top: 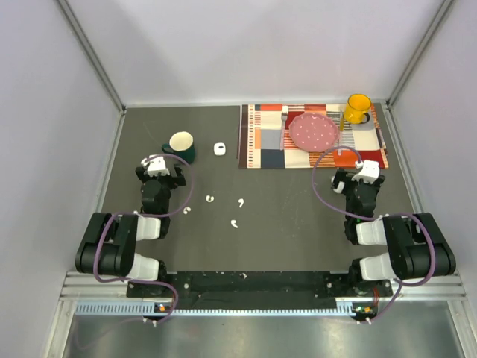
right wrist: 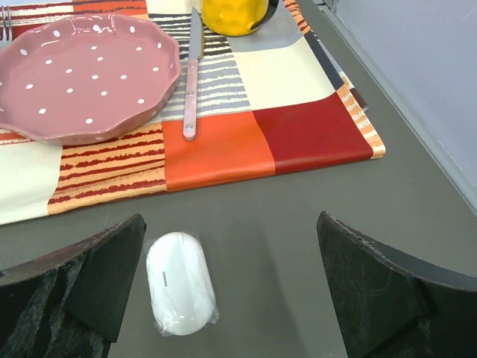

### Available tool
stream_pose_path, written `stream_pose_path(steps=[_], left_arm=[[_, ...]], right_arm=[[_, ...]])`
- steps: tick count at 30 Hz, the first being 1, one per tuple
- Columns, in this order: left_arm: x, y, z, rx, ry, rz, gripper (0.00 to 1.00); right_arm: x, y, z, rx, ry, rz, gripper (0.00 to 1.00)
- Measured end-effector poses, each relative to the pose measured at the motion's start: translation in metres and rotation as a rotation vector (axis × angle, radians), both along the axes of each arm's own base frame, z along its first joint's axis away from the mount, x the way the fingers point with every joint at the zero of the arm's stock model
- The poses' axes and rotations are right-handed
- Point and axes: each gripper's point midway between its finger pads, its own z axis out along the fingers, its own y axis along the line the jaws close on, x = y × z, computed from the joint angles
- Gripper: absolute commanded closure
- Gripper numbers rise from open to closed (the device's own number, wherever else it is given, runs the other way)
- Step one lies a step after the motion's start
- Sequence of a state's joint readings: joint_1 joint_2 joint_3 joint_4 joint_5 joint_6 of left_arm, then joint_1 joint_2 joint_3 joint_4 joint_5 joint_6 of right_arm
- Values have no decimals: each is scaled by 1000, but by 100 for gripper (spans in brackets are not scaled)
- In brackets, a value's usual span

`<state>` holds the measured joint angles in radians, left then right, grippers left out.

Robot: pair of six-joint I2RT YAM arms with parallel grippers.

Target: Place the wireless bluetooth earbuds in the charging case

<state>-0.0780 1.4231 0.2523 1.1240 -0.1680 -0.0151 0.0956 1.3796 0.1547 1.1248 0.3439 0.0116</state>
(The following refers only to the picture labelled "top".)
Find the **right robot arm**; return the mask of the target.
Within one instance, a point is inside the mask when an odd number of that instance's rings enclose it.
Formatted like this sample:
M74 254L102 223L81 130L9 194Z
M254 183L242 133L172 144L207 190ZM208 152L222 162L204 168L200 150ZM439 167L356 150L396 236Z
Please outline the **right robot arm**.
M376 198L385 177L379 175L367 183L357 174L337 169L332 189L345 197L344 232L354 245L381 245L383 254L353 260L348 286L357 295L367 294L378 280L423 279L431 268L431 253L425 235L435 253L434 276L455 273L456 259L431 213L415 213L418 225L407 216L384 216L374 219Z

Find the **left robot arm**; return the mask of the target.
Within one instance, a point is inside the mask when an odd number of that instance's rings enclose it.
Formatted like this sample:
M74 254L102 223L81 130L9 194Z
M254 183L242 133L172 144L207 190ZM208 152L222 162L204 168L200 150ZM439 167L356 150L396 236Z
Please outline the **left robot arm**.
M177 164L174 170L174 175L167 169L150 175L146 168L136 167L136 176L142 183L140 211L116 217L93 213L75 256L77 271L93 274L95 258L99 257L99 275L141 280L145 289L156 296L167 291L165 264L136 253L136 243L167 235L171 191L186 185L183 170Z

